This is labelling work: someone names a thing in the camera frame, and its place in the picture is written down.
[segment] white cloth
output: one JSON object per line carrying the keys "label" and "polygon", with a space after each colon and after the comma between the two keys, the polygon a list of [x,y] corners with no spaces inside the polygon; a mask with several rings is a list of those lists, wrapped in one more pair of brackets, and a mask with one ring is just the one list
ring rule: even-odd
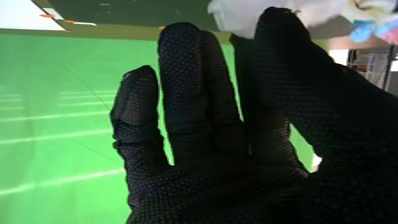
{"label": "white cloth", "polygon": [[219,29],[253,39],[262,13],[269,7],[299,10],[308,27],[322,24],[343,14],[349,20],[379,18],[393,12],[398,0],[212,0],[208,12],[215,16]]}

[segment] textured glove fabric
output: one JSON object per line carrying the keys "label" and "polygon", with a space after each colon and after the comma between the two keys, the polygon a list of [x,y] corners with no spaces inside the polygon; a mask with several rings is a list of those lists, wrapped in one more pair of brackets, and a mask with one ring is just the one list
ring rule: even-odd
{"label": "textured glove fabric", "polygon": [[262,100],[278,102],[324,157],[304,223],[398,223],[398,100],[334,64],[287,9],[265,11],[255,42]]}
{"label": "textured glove fabric", "polygon": [[308,172],[290,163],[269,164],[251,152],[217,38],[182,23],[162,31],[159,44],[176,166],[166,162],[157,127],[157,75],[144,66],[125,76],[111,114],[128,173],[128,223],[292,223],[297,215],[287,212],[297,211]]}
{"label": "textured glove fabric", "polygon": [[[125,159],[128,223],[398,223],[398,101],[313,44],[287,9],[267,9],[255,40],[233,37],[244,121],[221,45],[180,23],[150,66],[121,82],[111,113]],[[324,157],[308,175],[290,122]]]}

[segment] white object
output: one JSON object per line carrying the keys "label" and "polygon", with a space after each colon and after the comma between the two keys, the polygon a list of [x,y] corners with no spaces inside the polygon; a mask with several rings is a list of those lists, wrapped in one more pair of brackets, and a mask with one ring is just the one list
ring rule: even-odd
{"label": "white object", "polygon": [[59,23],[41,15],[41,10],[31,0],[2,0],[0,28],[25,30],[63,30]]}
{"label": "white object", "polygon": [[54,15],[54,19],[64,20],[64,17],[54,8],[43,8],[43,9],[45,9],[47,13]]}
{"label": "white object", "polygon": [[302,23],[311,27],[340,15],[350,20],[379,20],[393,12],[397,0],[214,0],[208,12],[221,31],[253,39],[262,13],[272,6],[299,10]]}

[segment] green backdrop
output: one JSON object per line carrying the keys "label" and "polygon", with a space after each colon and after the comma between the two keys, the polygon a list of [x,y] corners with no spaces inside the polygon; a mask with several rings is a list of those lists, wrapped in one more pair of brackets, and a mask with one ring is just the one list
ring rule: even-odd
{"label": "green backdrop", "polygon": [[[224,52],[231,63],[230,45]],[[144,64],[157,67],[153,41],[0,35],[2,224],[125,222],[109,111],[121,76]],[[294,142],[310,168],[297,132]]]}

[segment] hand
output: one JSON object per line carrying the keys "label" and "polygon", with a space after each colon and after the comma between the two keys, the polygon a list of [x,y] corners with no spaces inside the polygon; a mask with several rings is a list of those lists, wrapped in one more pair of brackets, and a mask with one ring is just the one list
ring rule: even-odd
{"label": "hand", "polygon": [[128,223],[290,222],[297,216],[287,212],[297,211],[308,172],[288,141],[287,118],[271,110],[281,119],[269,129],[251,125],[265,116],[242,122],[210,32],[185,23],[171,25],[162,31],[159,56],[175,166],[164,154],[160,91],[150,66],[125,75],[111,113],[114,146],[128,173]]}

